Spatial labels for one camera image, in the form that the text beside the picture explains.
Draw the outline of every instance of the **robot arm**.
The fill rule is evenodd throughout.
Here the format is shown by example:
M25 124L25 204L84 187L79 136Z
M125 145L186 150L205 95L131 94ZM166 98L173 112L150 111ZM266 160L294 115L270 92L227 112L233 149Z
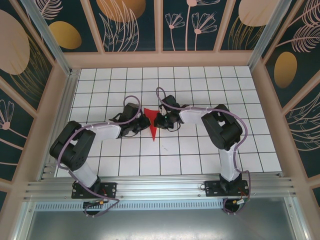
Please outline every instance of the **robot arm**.
M124 107L123 112L117 114L114 118L110 119L110 121L114 123L124 123L132 119L137 114L138 109L138 105L128 103ZM63 152L61 163L91 191L97 194L103 194L100 178L92 172L86 162L91 146L95 142L121 138L126 136L130 131L136 134L148 128L151 125L150 120L142 111L140 113L139 117L127 124L117 125L110 122L111 124L89 126L79 132L73 139L73 142L71 142ZM49 151L50 155L57 159L68 139L80 128L82 128L81 124L76 121L70 121L51 146Z
M226 113L207 110L206 108L189 108L180 105L172 95L162 100L169 106L185 108L176 110L161 104L160 113L154 120L154 126L162 129L173 129L174 123L192 123L204 125L212 143L218 148L221 160L220 187L228 195L237 190L236 182L242 181L242 175L234 165L234 150L243 133L242 127L236 119ZM216 109L229 111L220 104Z

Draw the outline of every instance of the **floral wallpaper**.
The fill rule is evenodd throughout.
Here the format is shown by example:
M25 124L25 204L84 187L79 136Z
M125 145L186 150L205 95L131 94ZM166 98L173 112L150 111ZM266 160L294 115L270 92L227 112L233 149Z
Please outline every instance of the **floral wallpaper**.
M154 0L90 0L105 52L156 50Z
M9 0L0 4L0 77L38 109L52 65Z
M320 0L303 2L265 66L284 107L320 70Z
M163 50L212 51L226 0L164 0Z
M33 121L0 89L0 179L13 179Z

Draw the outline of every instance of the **flower illustration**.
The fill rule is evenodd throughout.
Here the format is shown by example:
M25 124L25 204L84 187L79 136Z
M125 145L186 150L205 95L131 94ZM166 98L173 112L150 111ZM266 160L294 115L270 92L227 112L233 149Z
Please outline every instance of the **flower illustration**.
M172 14L172 16L170 15L170 13L168 13L165 15L165 20L170 28L172 47L173 47L173 51L175 51L176 49L175 49L175 45L174 45L174 38L172 36L172 29L184 27L185 22L183 21L181 13L179 13L179 14L174 13L174 14Z
M220 0L186 0L189 7L195 7L197 5L212 5L219 3Z
M189 26L189 15L190 8L195 6L205 6L219 3L220 0L186 0L188 4L188 13L186 16L186 28L185 28L185 50L188 51L188 26Z
M22 135L22 134L20 134L10 128L12 116L14 114L14 110L15 110L15 105L13 102L8 101L8 103L6 105L6 103L3 99L0 100L0 130L9 130L9 131L19 135L20 137L23 137L26 139L27 138L26 136L24 136L24 135ZM0 138L0 142L7 144L11 147L14 147L16 149L23 150L23 147L15 145L15 144L13 144L9 141L6 141L2 138Z
M14 114L14 109L15 105L11 101L8 101L6 106L5 101L3 99L0 100L0 129L10 129L10 122Z
M197 37L199 34L207 34L212 33L217 30L217 25L214 25L216 20L214 18L214 13L202 14L201 18L199 19L199 13L192 14L192 25L194 28L195 33L195 43L194 43L194 50L197 50Z

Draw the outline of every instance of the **gold circle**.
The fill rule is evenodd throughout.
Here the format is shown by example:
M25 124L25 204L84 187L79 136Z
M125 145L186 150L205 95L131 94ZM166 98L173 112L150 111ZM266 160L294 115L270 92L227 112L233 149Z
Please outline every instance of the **gold circle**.
M126 13L122 2L128 11L132 10L136 19L145 12L146 0L96 0L100 10L109 19L121 23L129 22L130 16Z
M250 27L261 27L269 22L279 0L242 0L239 5L240 21Z
M71 24L65 21L55 21L49 28L60 47L65 49L76 49L80 47L82 40L80 33Z
M291 52L285 51L277 58L274 66L274 81L279 88L288 87L297 72L297 59Z
M28 66L30 46L21 24L0 10L0 69L8 74L21 74Z

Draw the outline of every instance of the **metal plate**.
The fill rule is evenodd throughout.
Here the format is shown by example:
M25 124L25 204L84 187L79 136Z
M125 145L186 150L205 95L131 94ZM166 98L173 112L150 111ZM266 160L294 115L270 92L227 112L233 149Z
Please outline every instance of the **metal plate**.
M230 197L230 196L241 196L240 188L246 195L249 194L248 182L246 180L241 180L238 184L235 185L233 191L230 191L229 194L226 194L223 189L220 187L220 180L218 181L205 181L204 182L205 195L207 197Z
M108 198L115 198L117 192L117 183L116 182L102 182L101 190L98 194L106 196ZM72 199L98 199L97 196L89 193L79 183L73 184Z

